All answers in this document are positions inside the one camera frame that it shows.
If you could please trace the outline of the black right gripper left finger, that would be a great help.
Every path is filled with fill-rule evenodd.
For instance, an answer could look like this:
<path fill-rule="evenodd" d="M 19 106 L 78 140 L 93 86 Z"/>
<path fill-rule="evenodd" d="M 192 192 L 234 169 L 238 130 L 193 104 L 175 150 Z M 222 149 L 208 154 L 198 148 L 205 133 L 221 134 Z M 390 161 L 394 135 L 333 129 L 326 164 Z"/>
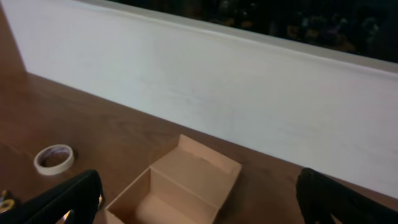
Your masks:
<path fill-rule="evenodd" d="M 103 195 L 101 178 L 90 169 L 64 181 L 38 197 L 1 214 L 1 224 L 57 223 L 69 213 L 67 223 L 94 222 Z"/>

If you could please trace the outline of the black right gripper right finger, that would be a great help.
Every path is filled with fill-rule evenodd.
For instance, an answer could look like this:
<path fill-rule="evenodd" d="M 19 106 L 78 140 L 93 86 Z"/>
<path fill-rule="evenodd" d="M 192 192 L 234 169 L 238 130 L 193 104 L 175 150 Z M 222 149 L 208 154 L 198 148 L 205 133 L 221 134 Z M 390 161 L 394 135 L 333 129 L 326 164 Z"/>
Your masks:
<path fill-rule="evenodd" d="M 397 212 L 337 181 L 303 168 L 296 182 L 296 198 L 306 224 L 397 223 Z"/>

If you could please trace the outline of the white masking tape roll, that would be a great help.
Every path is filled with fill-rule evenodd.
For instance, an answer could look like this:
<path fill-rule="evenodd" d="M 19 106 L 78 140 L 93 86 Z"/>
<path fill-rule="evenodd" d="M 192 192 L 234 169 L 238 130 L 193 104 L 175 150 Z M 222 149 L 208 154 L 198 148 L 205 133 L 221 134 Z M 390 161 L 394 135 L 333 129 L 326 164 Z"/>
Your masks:
<path fill-rule="evenodd" d="M 66 158 L 61 163 L 53 166 L 44 165 L 45 160 L 54 156 L 66 156 Z M 57 175 L 71 168 L 74 161 L 75 155 L 70 146 L 56 144 L 46 147 L 35 156 L 34 167 L 41 175 Z"/>

